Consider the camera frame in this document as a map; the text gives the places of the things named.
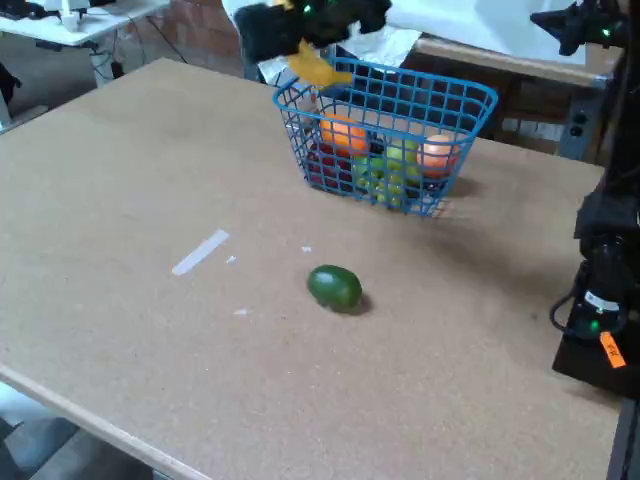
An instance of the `orange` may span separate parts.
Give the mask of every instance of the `orange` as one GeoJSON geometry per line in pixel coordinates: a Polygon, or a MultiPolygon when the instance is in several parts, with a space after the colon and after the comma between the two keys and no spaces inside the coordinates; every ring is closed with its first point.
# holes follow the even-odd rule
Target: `orange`
{"type": "Polygon", "coordinates": [[[326,114],[325,118],[320,120],[322,140],[337,147],[346,147],[352,155],[366,155],[369,153],[367,131],[356,125],[356,122],[345,115],[326,114]],[[330,119],[340,120],[349,125],[332,122],[330,119]]]}

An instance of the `table edge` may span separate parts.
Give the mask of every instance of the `table edge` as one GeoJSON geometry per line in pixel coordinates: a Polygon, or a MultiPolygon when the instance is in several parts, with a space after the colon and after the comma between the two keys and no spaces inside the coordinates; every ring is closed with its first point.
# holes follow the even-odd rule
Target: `table edge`
{"type": "Polygon", "coordinates": [[[101,440],[141,460],[159,472],[169,475],[174,480],[211,480],[210,477],[163,453],[143,440],[128,434],[107,420],[92,414],[2,363],[0,363],[0,381],[51,408],[55,413],[101,440]]]}

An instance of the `black cable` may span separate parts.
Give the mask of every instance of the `black cable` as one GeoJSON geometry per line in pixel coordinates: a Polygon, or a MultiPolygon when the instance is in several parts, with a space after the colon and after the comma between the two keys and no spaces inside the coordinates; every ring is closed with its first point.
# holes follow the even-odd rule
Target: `black cable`
{"type": "Polygon", "coordinates": [[[136,35],[138,36],[138,44],[140,45],[140,53],[142,55],[142,65],[145,65],[147,63],[147,52],[144,50],[144,45],[142,43],[142,35],[140,35],[140,30],[138,30],[138,25],[136,25],[136,22],[133,18],[129,17],[129,20],[131,20],[131,24],[133,25],[133,28],[136,30],[136,35]]]}
{"type": "Polygon", "coordinates": [[[158,28],[158,26],[155,24],[155,22],[153,20],[151,20],[151,17],[146,17],[146,18],[147,18],[147,22],[149,22],[151,24],[151,26],[153,28],[155,28],[156,32],[158,32],[160,34],[160,36],[167,43],[167,45],[169,45],[171,47],[171,49],[178,54],[178,56],[182,59],[182,61],[184,63],[189,65],[189,62],[187,62],[187,60],[184,58],[184,55],[182,55],[182,53],[180,53],[180,50],[178,50],[176,48],[176,46],[169,41],[169,39],[166,37],[166,35],[164,33],[162,33],[162,30],[160,30],[160,28],[158,28]]]}

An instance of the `cable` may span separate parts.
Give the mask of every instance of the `cable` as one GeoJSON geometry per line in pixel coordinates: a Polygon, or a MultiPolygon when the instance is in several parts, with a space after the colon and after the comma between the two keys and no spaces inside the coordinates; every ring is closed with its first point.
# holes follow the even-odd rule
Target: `cable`
{"type": "MultiPolygon", "coordinates": [[[[110,8],[117,8],[117,5],[111,5],[110,8]]],[[[136,36],[138,37],[138,45],[140,46],[140,56],[141,56],[141,63],[142,65],[145,65],[147,63],[147,52],[144,48],[144,43],[142,42],[142,35],[140,35],[140,30],[138,30],[138,25],[136,24],[135,20],[133,19],[133,17],[131,17],[131,15],[129,15],[126,11],[119,9],[121,14],[126,16],[129,19],[129,23],[131,25],[133,25],[134,30],[136,31],[136,36]]],[[[115,14],[114,13],[93,13],[93,12],[87,12],[86,15],[95,15],[95,16],[108,16],[108,17],[112,17],[115,14]]],[[[115,48],[116,48],[116,42],[118,41],[118,31],[116,30],[114,32],[114,38],[113,38],[113,54],[115,54],[115,48]]]]}
{"type": "MultiPolygon", "coordinates": [[[[556,303],[554,303],[553,306],[551,307],[551,310],[549,311],[549,320],[551,321],[551,324],[554,327],[556,327],[558,330],[560,330],[565,335],[569,335],[571,337],[580,338],[582,340],[595,340],[596,338],[598,338],[599,333],[598,333],[598,335],[593,335],[593,336],[585,335],[585,334],[582,334],[582,333],[578,332],[577,330],[569,328],[567,325],[562,325],[556,319],[556,312],[560,309],[560,307],[562,307],[565,303],[567,303],[572,298],[575,298],[575,296],[577,294],[578,294],[577,288],[575,288],[575,286],[574,286],[568,294],[566,294],[564,297],[562,297],[560,300],[558,300],[556,303]]],[[[628,311],[627,311],[627,309],[625,307],[623,307],[621,305],[620,306],[620,313],[618,314],[618,321],[616,322],[616,325],[615,325],[614,328],[609,329],[609,332],[612,335],[616,335],[616,334],[620,333],[622,331],[622,329],[624,327],[626,327],[628,321],[629,321],[628,311]]]]}
{"type": "Polygon", "coordinates": [[[142,54],[142,59],[141,59],[142,65],[145,65],[147,63],[147,52],[144,50],[144,45],[142,44],[142,35],[140,35],[140,30],[138,30],[138,25],[133,20],[133,18],[129,17],[129,20],[131,20],[131,24],[133,25],[133,28],[136,30],[136,35],[138,36],[138,43],[140,44],[140,53],[142,54]]]}
{"type": "Polygon", "coordinates": [[[173,43],[171,43],[171,42],[169,41],[169,39],[167,38],[167,36],[166,36],[164,33],[162,33],[162,30],[160,30],[160,28],[158,28],[158,26],[155,24],[155,22],[154,22],[153,20],[151,20],[151,17],[146,17],[146,18],[147,18],[147,22],[149,22],[149,23],[151,24],[151,26],[152,26],[153,28],[155,28],[156,32],[158,32],[158,33],[160,34],[160,36],[162,37],[162,39],[163,39],[165,42],[167,42],[167,45],[169,45],[169,46],[171,47],[171,49],[172,49],[174,52],[176,52],[176,53],[178,54],[178,56],[182,59],[182,61],[183,61],[184,63],[186,63],[187,65],[189,65],[189,62],[187,62],[187,60],[184,58],[184,55],[182,55],[182,53],[180,53],[180,50],[178,50],[178,49],[176,48],[176,46],[175,46],[173,43]]]}

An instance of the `brick wall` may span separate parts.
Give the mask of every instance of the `brick wall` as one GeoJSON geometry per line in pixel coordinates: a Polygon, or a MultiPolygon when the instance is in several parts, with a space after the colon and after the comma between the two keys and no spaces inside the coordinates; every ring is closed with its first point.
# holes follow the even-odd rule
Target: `brick wall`
{"type": "MultiPolygon", "coordinates": [[[[157,14],[154,21],[178,49],[240,57],[238,34],[220,0],[172,0],[171,7],[157,14]]],[[[145,42],[159,41],[147,22],[138,22],[138,27],[145,42]]]]}

